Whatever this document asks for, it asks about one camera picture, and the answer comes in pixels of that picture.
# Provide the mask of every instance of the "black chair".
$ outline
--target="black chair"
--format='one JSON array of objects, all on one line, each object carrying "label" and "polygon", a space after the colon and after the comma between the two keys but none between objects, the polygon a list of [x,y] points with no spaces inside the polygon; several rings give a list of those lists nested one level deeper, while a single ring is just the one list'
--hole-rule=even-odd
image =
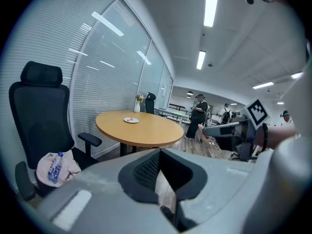
[{"label": "black chair", "polygon": [[[98,163],[91,157],[91,145],[99,146],[102,143],[99,138],[88,133],[78,134],[85,141],[86,153],[73,148],[74,140],[67,123],[69,89],[61,85],[62,70],[30,61],[24,67],[20,80],[11,85],[9,99],[28,167],[36,169],[47,153],[67,152],[70,149],[82,170]],[[32,199],[36,193],[45,196],[54,189],[41,183],[36,172],[39,188],[34,187],[24,161],[16,165],[15,178],[25,200]]]},{"label": "black chair", "polygon": [[156,96],[150,92],[148,92],[148,96],[145,99],[145,106],[146,106],[146,112],[148,114],[155,114],[154,113],[154,100],[156,99]]}]

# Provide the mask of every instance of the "floor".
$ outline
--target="floor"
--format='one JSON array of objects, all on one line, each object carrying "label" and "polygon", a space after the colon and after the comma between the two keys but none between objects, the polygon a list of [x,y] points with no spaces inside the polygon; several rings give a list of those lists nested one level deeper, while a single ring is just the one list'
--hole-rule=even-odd
[{"label": "floor", "polygon": [[[182,128],[186,133],[188,129],[188,125],[183,124]],[[199,131],[196,133],[196,138],[193,140],[188,140],[185,138],[180,139],[178,142],[165,146],[167,148],[174,148],[177,150],[181,150],[183,152],[205,156],[205,157],[214,157],[220,159],[229,159],[232,152],[223,151],[219,148],[218,143],[214,138],[210,137],[208,139],[205,138]],[[150,148],[137,147],[137,152],[148,150]],[[132,146],[128,146],[127,153],[131,154]],[[115,148],[107,154],[99,157],[99,161],[106,161],[113,158],[120,157],[119,148]],[[157,180],[156,180],[156,189],[155,193],[158,194],[158,204],[159,206],[165,205],[170,210],[175,213],[176,212],[176,195],[172,188],[170,187],[168,181],[166,180],[162,171],[159,172]]]}]

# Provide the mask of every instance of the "man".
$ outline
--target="man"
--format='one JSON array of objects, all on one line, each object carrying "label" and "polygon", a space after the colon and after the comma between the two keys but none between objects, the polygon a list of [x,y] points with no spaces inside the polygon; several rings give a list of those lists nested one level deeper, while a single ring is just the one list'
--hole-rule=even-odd
[{"label": "man", "polygon": [[189,129],[187,130],[185,139],[194,139],[196,131],[198,129],[198,124],[203,124],[206,119],[206,112],[208,110],[208,103],[205,101],[205,96],[203,94],[199,94],[197,96],[197,100],[199,104],[192,111],[191,115],[191,124]]},{"label": "man", "polygon": [[293,119],[291,119],[291,117],[290,117],[290,115],[289,115],[289,113],[288,113],[287,110],[285,110],[285,111],[283,112],[283,115],[281,115],[281,117],[283,117],[283,118],[284,118],[284,121],[285,121],[285,123],[283,124],[283,126],[288,125],[288,124],[292,124]]},{"label": "man", "polygon": [[217,114],[218,116],[220,116],[218,120],[218,125],[227,124],[231,117],[230,113],[231,113],[231,110],[229,109],[229,105],[225,103],[224,108],[221,110],[220,114]]}]

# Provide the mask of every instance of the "pants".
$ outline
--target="pants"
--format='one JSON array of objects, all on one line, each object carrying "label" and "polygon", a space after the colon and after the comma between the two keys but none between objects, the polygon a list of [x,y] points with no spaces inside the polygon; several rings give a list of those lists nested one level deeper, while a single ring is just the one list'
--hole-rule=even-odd
[{"label": "pants", "polygon": [[185,136],[187,138],[195,138],[196,131],[198,129],[198,124],[202,124],[202,123],[203,123],[203,119],[202,120],[193,119]]}]

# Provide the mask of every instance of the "backpack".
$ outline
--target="backpack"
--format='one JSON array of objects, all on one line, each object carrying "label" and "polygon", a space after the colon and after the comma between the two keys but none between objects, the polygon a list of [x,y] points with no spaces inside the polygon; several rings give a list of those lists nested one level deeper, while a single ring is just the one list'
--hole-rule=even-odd
[{"label": "backpack", "polygon": [[225,109],[225,113],[222,116],[221,124],[227,124],[229,122],[229,118],[230,118],[230,110],[226,111],[226,108],[224,108],[224,109]]}]

